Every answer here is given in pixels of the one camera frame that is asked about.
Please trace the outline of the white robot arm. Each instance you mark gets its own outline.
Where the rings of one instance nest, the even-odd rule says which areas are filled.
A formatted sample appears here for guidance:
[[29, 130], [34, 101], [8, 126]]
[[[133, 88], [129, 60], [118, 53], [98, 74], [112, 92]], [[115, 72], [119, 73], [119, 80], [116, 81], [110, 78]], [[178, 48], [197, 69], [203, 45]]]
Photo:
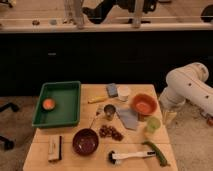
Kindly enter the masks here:
[[213, 126], [213, 87], [206, 84], [208, 68], [199, 62], [171, 70], [166, 75], [167, 86], [159, 96], [163, 124], [168, 125], [187, 100], [202, 109], [201, 115]]

